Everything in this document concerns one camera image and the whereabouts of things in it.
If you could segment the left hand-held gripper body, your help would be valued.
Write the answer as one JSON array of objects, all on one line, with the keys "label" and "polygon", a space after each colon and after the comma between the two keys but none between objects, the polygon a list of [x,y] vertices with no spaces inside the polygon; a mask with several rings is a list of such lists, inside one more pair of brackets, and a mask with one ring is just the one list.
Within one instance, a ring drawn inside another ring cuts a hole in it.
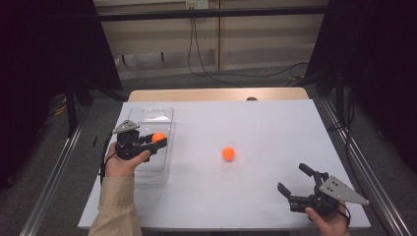
[{"label": "left hand-held gripper body", "polygon": [[139,128],[138,123],[125,120],[113,130],[113,134],[116,135],[115,150],[120,158],[130,160],[141,152],[149,150],[149,145],[152,142],[149,144],[140,143],[141,133]]}]

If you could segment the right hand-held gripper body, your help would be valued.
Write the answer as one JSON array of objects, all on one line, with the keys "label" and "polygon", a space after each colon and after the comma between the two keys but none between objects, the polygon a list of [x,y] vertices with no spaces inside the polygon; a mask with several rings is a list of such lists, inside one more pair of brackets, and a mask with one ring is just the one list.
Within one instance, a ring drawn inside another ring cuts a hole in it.
[{"label": "right hand-held gripper body", "polygon": [[308,197],[293,196],[288,192],[290,210],[304,212],[312,208],[320,216],[336,213],[341,201],[367,206],[370,202],[334,176],[326,172],[307,171],[315,181],[314,193]]}]

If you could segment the clear plastic tray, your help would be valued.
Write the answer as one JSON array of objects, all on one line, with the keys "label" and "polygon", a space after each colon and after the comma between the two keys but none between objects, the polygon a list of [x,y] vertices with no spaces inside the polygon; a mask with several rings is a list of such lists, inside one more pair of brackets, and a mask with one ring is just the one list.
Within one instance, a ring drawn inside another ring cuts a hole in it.
[{"label": "clear plastic tray", "polygon": [[169,175],[172,136],[174,132],[172,108],[123,108],[116,127],[125,120],[131,120],[140,125],[142,136],[162,132],[167,139],[167,146],[138,165],[135,169],[135,184],[137,186],[156,186],[167,182]]}]

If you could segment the person's left hand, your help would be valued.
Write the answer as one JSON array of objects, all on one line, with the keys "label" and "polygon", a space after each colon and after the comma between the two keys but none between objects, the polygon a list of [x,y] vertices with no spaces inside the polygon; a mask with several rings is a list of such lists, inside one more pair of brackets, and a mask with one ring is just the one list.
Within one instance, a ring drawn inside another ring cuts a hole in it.
[{"label": "person's left hand", "polygon": [[133,177],[136,167],[150,156],[150,152],[145,150],[130,160],[124,160],[117,155],[115,146],[115,143],[110,145],[105,157],[105,172],[107,177]]}]

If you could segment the person's right hand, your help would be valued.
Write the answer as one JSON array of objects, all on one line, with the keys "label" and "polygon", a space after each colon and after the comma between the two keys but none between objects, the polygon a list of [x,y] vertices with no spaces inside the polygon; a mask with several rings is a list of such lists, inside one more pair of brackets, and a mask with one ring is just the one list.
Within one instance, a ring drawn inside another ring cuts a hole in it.
[{"label": "person's right hand", "polygon": [[328,218],[322,218],[311,207],[306,207],[305,212],[308,217],[317,225],[321,236],[351,236],[347,227],[347,219],[344,217],[346,208],[344,202],[338,205],[339,213]]}]

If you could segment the white board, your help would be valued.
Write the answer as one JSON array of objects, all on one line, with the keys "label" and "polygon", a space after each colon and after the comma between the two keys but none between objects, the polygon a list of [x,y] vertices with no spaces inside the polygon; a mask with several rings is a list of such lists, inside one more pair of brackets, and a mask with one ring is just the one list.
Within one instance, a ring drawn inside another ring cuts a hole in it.
[{"label": "white board", "polygon": [[[312,194],[305,163],[349,180],[310,99],[170,102],[174,132],[168,180],[138,187],[141,225],[156,230],[246,231],[312,227],[277,190]],[[235,150],[232,161],[222,157]]]}]

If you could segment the wooden table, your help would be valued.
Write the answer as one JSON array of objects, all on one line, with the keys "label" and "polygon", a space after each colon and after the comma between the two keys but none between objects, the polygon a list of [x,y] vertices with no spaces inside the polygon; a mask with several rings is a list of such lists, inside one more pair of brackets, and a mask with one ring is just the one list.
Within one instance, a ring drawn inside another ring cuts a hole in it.
[{"label": "wooden table", "polygon": [[134,90],[129,102],[308,99],[303,88],[186,88]]}]

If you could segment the black stand leg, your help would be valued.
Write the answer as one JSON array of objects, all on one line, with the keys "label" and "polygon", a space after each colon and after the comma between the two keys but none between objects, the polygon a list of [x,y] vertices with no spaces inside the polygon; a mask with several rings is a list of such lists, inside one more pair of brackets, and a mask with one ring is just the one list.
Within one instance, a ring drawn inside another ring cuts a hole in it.
[{"label": "black stand leg", "polygon": [[73,92],[73,88],[70,82],[67,83],[65,96],[66,96],[67,115],[68,115],[68,121],[69,121],[69,130],[68,130],[67,137],[71,138],[78,127],[78,120],[77,120],[74,92]]}]

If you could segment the black curtain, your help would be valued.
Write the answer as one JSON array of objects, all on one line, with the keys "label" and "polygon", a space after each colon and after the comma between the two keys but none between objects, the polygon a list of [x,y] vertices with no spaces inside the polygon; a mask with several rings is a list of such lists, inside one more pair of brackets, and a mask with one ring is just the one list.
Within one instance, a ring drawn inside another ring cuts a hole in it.
[{"label": "black curtain", "polygon": [[417,0],[328,0],[306,72],[349,86],[417,174]]},{"label": "black curtain", "polygon": [[50,99],[120,89],[93,0],[0,0],[0,190],[26,162]]}]

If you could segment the black metal bar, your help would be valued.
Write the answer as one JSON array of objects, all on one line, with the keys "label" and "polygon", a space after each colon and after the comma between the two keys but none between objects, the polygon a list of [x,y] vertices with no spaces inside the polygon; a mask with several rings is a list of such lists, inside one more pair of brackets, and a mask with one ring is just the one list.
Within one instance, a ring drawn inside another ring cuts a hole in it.
[{"label": "black metal bar", "polygon": [[175,10],[136,13],[106,13],[98,14],[100,22],[119,21],[150,21],[177,19],[206,19],[227,17],[257,17],[257,16],[290,16],[324,14],[327,6],[301,6],[281,8],[242,8],[242,9],[208,9],[208,10]]}]

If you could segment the aluminium rail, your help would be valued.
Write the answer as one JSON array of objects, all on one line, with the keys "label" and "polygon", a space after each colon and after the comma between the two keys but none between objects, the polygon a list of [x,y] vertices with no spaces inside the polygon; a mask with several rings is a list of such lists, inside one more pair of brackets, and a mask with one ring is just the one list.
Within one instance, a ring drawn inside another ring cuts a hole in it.
[{"label": "aluminium rail", "polygon": [[328,98],[324,98],[323,104],[336,131],[344,142],[345,149],[347,150],[347,159],[355,164],[363,177],[364,182],[367,184],[367,187],[370,189],[370,192],[376,200],[375,205],[380,208],[389,228],[393,231],[393,235],[413,236],[400,211],[388,196],[387,191],[378,180],[376,174],[366,160],[365,155],[353,139],[350,129],[346,125],[343,125],[342,121],[337,117],[336,108],[333,103]]},{"label": "aluminium rail", "polygon": [[27,219],[19,236],[36,236],[41,223],[49,209],[55,191],[61,181],[64,170],[70,160],[79,136],[83,130],[84,123],[81,122],[76,126],[72,135],[67,139],[57,162],[39,196],[35,206],[33,207],[29,218]]}]

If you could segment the white wall socket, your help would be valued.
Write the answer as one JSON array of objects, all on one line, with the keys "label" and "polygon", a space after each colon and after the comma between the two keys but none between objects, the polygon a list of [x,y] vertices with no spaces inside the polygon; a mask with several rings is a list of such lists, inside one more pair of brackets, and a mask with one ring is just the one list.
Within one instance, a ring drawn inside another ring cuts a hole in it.
[{"label": "white wall socket", "polygon": [[209,8],[209,0],[186,0],[187,10],[207,10]]}]

